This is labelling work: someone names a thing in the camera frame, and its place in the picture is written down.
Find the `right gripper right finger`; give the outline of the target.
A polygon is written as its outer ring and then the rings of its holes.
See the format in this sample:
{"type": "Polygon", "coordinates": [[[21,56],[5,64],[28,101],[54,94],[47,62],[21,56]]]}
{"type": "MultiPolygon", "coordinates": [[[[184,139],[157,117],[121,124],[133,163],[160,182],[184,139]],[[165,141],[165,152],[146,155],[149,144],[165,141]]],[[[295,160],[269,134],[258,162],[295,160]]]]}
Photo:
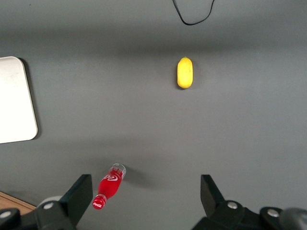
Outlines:
{"type": "Polygon", "coordinates": [[[259,215],[233,200],[225,200],[210,175],[201,176],[201,203],[206,216],[194,230],[260,230],[259,215]]]}

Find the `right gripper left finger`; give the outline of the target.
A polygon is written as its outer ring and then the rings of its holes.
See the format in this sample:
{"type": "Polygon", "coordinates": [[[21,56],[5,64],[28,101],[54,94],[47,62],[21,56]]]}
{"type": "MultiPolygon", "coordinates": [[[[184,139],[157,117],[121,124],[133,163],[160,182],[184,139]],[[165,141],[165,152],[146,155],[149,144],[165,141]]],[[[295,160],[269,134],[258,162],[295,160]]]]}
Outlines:
{"type": "Polygon", "coordinates": [[[24,215],[29,230],[75,230],[93,198],[92,176],[81,175],[59,199],[49,199],[24,215]]]}

